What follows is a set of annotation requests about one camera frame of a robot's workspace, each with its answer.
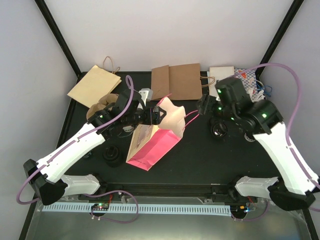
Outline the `cake print paper bag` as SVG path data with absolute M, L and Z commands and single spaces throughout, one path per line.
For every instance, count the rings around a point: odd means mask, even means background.
M 134 130 L 129 146 L 126 163 L 145 171 L 149 171 L 165 154 L 167 154 L 182 138 L 188 124 L 186 118 L 197 113 L 197 110 L 186 113 L 184 106 L 176 106 L 166 96 L 158 107 L 166 111 L 158 125 L 140 124 Z

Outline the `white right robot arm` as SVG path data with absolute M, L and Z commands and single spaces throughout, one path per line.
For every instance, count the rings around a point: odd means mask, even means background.
M 228 131 L 225 122 L 235 123 L 264 148 L 280 173 L 271 178 L 238 177 L 227 189 L 228 198 L 234 202 L 243 197 L 264 198 L 285 211 L 309 208 L 316 200 L 320 177 L 286 137 L 287 127 L 277 107 L 267 99 L 253 102 L 237 77 L 219 80 L 215 89 L 217 97 L 203 94 L 197 102 L 200 115 L 212 115 L 211 134 L 223 138 Z

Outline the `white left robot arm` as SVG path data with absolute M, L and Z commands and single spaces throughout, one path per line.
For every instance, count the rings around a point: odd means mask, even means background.
M 152 91 L 127 89 L 121 94 L 109 93 L 92 105 L 82 128 L 54 152 L 34 161 L 27 160 L 24 171 L 27 183 L 43 205 L 51 205 L 70 195 L 92 195 L 103 199 L 108 192 L 106 185 L 93 174 L 74 176 L 66 171 L 78 160 L 110 137 L 124 132 L 126 127 L 159 125 L 167 112 L 159 106 L 146 107 Z

